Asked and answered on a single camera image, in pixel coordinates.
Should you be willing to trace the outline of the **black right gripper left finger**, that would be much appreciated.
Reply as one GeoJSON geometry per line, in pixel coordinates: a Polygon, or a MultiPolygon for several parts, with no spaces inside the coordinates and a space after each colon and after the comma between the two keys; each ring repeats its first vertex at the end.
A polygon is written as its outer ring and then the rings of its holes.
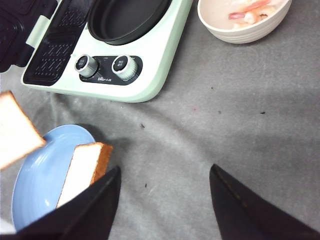
{"type": "Polygon", "coordinates": [[[121,169],[115,166],[56,210],[2,240],[106,240],[116,216],[121,169]]]}

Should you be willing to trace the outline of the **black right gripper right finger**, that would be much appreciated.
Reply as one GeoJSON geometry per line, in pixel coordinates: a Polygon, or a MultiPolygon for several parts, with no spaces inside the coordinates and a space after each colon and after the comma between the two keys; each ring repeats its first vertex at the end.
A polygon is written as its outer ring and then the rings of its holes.
{"type": "Polygon", "coordinates": [[[320,233],[269,203],[217,164],[209,172],[223,240],[318,240],[320,233]]]}

